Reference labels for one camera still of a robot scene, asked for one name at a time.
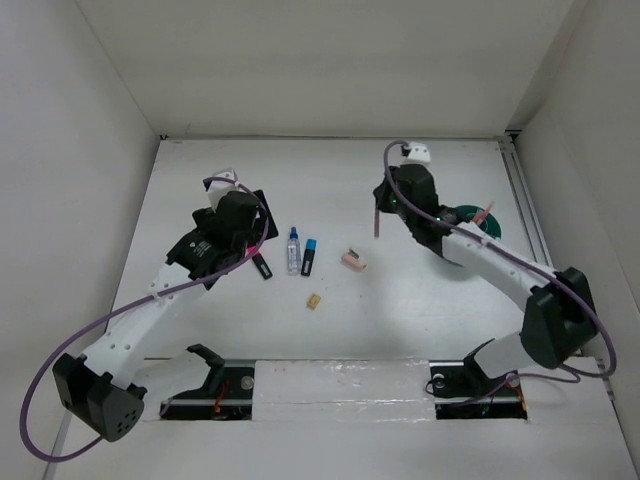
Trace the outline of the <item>pink pen with clear cap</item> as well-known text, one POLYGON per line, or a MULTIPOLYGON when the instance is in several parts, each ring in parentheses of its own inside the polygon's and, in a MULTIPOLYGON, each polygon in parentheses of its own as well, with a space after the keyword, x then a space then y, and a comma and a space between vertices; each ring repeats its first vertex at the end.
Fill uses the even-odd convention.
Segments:
POLYGON ((491 202, 486 208, 477 210, 476 214, 472 217, 471 222, 478 226, 483 224, 491 213, 494 205, 495 203, 491 202))

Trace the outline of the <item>tan rectangular eraser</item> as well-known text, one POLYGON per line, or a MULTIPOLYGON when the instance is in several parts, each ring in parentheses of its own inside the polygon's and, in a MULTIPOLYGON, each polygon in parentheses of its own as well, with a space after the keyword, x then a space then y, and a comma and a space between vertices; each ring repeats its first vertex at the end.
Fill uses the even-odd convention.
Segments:
POLYGON ((321 301, 321 297, 317 294, 312 294, 306 302, 306 306, 312 310, 315 310, 321 301))

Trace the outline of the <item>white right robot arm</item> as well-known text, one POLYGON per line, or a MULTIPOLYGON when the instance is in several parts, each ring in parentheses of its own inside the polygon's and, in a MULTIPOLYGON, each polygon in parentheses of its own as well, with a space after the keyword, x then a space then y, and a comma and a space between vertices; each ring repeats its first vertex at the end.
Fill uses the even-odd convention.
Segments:
POLYGON ((420 245, 480 276, 522 311, 519 330, 481 344, 464 358, 462 381, 471 392, 486 393, 508 373, 533 365, 567 370, 567 359, 597 335, 583 272, 557 271, 502 248, 457 209, 440 203, 426 167, 386 168, 374 198, 377 210, 398 215, 420 245))

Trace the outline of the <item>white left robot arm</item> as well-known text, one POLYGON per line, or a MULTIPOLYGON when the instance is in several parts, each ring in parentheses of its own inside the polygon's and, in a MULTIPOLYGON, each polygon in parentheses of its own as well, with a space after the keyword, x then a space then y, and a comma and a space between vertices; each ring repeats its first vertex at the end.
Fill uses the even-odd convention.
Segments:
POLYGON ((155 366, 145 359, 164 328, 269 238, 275 222, 260 190, 230 191, 193 218, 195 228, 169 251, 142 305, 120 314, 79 356, 64 353, 53 365, 63 406, 108 442, 127 435, 145 409, 187 392, 212 396, 225 383, 224 359, 202 344, 155 366))

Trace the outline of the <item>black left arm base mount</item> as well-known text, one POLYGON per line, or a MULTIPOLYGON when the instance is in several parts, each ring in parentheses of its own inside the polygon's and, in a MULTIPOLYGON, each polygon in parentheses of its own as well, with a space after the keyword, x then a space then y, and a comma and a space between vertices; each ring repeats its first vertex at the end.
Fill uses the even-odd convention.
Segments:
POLYGON ((206 376, 161 403, 162 420, 248 421, 252 419, 255 384, 254 360, 224 360, 209 348, 187 348, 206 365, 206 376))

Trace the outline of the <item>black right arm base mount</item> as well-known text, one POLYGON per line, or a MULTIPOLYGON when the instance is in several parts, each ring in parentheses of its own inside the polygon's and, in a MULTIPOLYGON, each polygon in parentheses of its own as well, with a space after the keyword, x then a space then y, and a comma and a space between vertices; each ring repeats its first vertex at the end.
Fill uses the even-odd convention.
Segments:
POLYGON ((488 378, 470 360, 429 361, 425 393, 435 402, 437 420, 527 420, 518 377, 488 378))

